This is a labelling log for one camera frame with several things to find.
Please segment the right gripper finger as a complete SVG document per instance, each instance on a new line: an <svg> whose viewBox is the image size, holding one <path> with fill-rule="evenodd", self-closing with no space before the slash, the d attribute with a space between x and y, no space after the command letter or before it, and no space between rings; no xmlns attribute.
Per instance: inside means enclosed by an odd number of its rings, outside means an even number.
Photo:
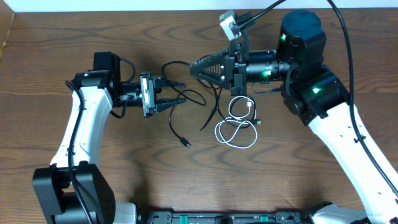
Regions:
<svg viewBox="0 0 398 224"><path fill-rule="evenodd" d="M224 58L223 62L213 62L205 65L193 64L193 67L190 69L190 74L195 78L230 90L232 76L231 64L228 55Z"/></svg>
<svg viewBox="0 0 398 224"><path fill-rule="evenodd" d="M213 62L223 62L224 58L229 55L229 49L223 49L217 53L203 57L197 60L194 65L211 64Z"/></svg>

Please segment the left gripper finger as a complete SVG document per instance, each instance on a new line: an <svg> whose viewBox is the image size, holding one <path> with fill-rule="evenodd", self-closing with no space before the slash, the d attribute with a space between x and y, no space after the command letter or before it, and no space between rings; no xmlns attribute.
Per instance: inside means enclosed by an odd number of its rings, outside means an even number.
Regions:
<svg viewBox="0 0 398 224"><path fill-rule="evenodd" d="M168 108L185 103L185 98L162 98L155 101L155 112L161 113Z"/></svg>
<svg viewBox="0 0 398 224"><path fill-rule="evenodd" d="M167 87L178 87L178 88L183 88L186 87L186 84L182 82L175 82L175 81L170 81L166 80L162 77L158 77L155 79L155 88L167 88Z"/></svg>

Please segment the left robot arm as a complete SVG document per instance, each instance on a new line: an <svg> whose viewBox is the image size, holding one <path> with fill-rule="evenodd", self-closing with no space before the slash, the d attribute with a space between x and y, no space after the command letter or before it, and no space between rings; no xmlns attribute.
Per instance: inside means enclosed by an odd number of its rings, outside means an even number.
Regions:
<svg viewBox="0 0 398 224"><path fill-rule="evenodd" d="M165 87L184 83L140 74L121 81L122 58L96 52L91 70L65 82L73 105L62 143L46 168L36 169L32 185L47 223L140 223L134 203L120 202L98 168L103 131L113 108L142 108L148 118L184 99L158 99Z"/></svg>

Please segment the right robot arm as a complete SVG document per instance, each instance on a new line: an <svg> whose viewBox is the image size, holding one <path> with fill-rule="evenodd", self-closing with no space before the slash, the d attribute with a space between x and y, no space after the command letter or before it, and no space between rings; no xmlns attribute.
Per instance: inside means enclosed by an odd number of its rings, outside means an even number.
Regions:
<svg viewBox="0 0 398 224"><path fill-rule="evenodd" d="M229 47L194 63L194 77L244 96L248 83L281 82L289 111L297 115L335 156L362 203L363 210L324 203L308 212L307 223L396 223L397 172L370 136L351 93L323 64L326 35L310 11L289 12L282 20L275 50L250 51L251 13L228 11L220 26Z"/></svg>

